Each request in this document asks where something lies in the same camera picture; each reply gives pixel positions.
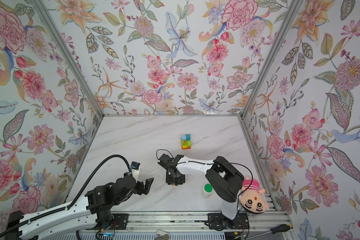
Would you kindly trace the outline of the green cube red print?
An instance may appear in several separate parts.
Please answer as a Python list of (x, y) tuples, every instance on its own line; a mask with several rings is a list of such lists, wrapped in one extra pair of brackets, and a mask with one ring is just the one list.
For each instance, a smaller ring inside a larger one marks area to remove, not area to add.
[(191, 141), (184, 140), (184, 141), (182, 141), (182, 145), (183, 146), (191, 146), (192, 143), (191, 143)]

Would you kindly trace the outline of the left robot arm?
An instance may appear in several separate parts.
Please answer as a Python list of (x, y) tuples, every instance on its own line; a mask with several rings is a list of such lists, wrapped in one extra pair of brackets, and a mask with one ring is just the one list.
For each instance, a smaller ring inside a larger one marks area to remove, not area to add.
[(120, 205), (132, 195), (147, 195), (153, 182), (154, 178), (140, 182), (132, 174), (125, 174), (115, 183), (97, 186), (76, 202), (70, 201), (50, 211), (25, 215), (17, 211), (10, 215), (2, 238), (47, 240), (83, 229), (105, 230), (117, 222), (111, 212), (112, 207)]

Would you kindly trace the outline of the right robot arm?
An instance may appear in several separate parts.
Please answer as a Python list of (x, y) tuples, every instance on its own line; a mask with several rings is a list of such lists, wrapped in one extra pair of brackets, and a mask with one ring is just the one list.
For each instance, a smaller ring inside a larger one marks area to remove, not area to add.
[(188, 175), (204, 177), (222, 199), (221, 211), (224, 220), (233, 223), (239, 212), (238, 196), (245, 177), (224, 157), (196, 160), (183, 155), (171, 157), (163, 154), (158, 158), (158, 164), (166, 170), (168, 185), (183, 185)]

